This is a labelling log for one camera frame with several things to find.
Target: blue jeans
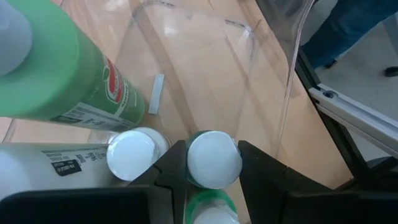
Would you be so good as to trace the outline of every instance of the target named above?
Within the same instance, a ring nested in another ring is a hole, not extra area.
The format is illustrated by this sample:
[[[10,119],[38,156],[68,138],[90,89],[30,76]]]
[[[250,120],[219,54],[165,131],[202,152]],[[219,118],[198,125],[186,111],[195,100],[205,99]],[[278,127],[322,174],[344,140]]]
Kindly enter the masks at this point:
[[[398,0],[339,0],[302,47],[303,51],[313,68],[332,63],[375,25],[397,11]]]

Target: green bottle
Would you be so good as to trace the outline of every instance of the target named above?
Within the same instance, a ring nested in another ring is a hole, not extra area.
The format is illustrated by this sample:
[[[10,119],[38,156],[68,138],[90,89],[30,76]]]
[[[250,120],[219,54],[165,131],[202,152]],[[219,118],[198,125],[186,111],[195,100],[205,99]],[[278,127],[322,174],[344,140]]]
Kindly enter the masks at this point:
[[[142,95],[49,0],[0,0],[0,61],[0,116],[110,131],[144,117]]]

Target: wooden table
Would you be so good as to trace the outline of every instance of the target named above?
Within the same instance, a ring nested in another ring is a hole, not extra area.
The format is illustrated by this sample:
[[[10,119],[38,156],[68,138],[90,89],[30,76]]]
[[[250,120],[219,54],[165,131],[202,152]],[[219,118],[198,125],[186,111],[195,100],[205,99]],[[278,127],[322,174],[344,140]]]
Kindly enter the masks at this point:
[[[279,138],[289,67],[255,0],[170,2],[189,9],[179,11],[178,16],[185,19],[173,19],[177,16],[164,6],[144,7],[130,29],[131,11],[142,6],[139,0],[70,0],[63,6],[147,100],[154,75],[165,74],[159,115],[147,115],[143,125],[158,129],[172,141],[202,129],[226,131],[331,188],[352,178],[297,76]],[[93,12],[98,16],[87,16]],[[224,18],[254,30],[254,63],[248,57],[251,49],[243,39],[248,38],[244,29],[231,27]],[[206,35],[198,35],[198,30]],[[132,52],[137,52],[134,57],[130,57]],[[0,139],[9,122],[0,118]],[[90,130],[83,128],[18,120],[11,141],[87,142],[89,135]],[[240,222],[249,221],[239,182],[227,192]]]

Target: gray floor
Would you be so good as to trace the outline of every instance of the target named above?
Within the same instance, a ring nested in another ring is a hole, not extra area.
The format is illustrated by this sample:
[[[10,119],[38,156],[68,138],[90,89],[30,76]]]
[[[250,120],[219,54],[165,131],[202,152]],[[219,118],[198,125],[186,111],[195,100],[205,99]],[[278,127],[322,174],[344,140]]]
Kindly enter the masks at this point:
[[[320,0],[310,11],[302,32],[302,44],[318,29],[335,3],[336,0]],[[382,75],[390,66],[398,66],[398,56],[383,24],[379,24],[341,56],[333,68],[320,68],[316,72],[323,84],[398,120],[398,77]],[[367,140],[352,134],[367,161],[387,156]]]

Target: clear plastic bin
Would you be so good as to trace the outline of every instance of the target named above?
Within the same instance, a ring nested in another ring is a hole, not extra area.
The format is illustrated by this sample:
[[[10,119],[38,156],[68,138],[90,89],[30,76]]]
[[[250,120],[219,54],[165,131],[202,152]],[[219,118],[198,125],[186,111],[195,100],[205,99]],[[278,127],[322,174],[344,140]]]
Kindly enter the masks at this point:
[[[277,155],[300,31],[313,0],[55,2],[147,101],[154,77],[165,75],[159,112],[147,114],[143,126],[173,143],[200,130],[224,131]],[[9,142],[106,142],[111,135],[9,118],[0,125],[0,139]],[[243,202],[239,219],[248,221],[243,195],[233,199],[238,211],[236,200]]]

